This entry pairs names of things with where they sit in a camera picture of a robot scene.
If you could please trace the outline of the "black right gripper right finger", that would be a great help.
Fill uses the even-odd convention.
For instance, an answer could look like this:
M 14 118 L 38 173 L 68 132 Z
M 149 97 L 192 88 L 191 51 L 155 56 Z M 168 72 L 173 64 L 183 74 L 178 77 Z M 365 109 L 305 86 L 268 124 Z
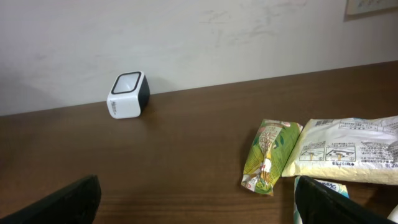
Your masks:
M 308 179 L 310 182 L 313 178 L 302 176 L 302 180 Z M 374 212 L 371 212 L 350 198 L 346 198 L 338 193 L 329 191 L 326 187 L 320 185 L 322 193 L 325 193 L 325 199 L 322 205 L 316 208 L 309 208 L 306 212 L 308 220 L 306 220 L 304 212 L 300 212 L 303 223 L 313 224 L 388 224 L 392 221 L 384 218 Z

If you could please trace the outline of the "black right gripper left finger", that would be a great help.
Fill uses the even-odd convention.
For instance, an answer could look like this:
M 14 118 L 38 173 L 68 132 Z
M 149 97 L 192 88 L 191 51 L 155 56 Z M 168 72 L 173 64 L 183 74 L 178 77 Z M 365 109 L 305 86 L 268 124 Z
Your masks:
M 101 187 L 98 176 L 88 175 L 15 213 L 1 218 L 1 223 L 92 224 L 100 200 Z

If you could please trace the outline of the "teal tissue pack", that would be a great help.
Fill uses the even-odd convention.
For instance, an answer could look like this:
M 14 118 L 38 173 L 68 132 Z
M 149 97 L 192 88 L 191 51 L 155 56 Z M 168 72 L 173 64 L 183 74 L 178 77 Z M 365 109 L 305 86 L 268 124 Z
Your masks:
M 303 224 L 300 212 L 304 212 L 306 220 L 308 215 L 306 212 L 309 208 L 316 208 L 322 205 L 325 199 L 325 193 L 322 193 L 320 185 L 326 187 L 329 191 L 338 193 L 346 198 L 349 198 L 348 189 L 345 185 L 336 182 L 330 182 L 320 179 L 302 180 L 302 176 L 297 176 L 294 181 L 294 220 L 293 224 Z

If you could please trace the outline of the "pale yellow snack bag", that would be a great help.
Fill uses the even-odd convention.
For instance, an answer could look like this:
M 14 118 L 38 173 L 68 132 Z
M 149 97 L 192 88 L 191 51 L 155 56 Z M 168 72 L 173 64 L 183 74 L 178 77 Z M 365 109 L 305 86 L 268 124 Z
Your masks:
M 282 176 L 397 185 L 397 117 L 311 119 Z

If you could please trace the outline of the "green tea pouch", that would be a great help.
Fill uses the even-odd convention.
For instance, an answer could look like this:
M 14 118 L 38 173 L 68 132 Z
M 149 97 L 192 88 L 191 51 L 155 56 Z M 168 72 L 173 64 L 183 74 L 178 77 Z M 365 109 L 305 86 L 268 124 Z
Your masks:
M 296 122 L 263 119 L 251 144 L 241 185 L 257 194 L 273 196 L 275 183 L 302 129 Z

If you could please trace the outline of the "white tube gold cap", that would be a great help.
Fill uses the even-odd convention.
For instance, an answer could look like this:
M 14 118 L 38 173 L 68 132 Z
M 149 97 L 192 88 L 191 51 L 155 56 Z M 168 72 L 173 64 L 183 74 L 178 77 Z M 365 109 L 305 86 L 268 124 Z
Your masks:
M 398 205 L 388 215 L 387 219 L 394 223 L 398 223 Z

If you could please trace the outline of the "white barcode scanner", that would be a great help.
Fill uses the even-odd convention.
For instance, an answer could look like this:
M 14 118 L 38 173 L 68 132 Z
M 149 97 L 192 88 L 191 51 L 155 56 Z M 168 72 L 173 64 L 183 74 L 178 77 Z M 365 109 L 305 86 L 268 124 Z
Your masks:
M 136 118 L 146 108 L 150 88 L 144 72 L 120 74 L 108 94 L 106 104 L 114 119 Z

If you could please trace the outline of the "beige wall plate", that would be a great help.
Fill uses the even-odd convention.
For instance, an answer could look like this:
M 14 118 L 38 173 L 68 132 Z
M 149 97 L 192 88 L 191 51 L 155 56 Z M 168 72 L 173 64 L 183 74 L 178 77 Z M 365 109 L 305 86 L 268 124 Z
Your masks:
M 362 19 L 397 10 L 397 0 L 347 0 L 345 20 Z

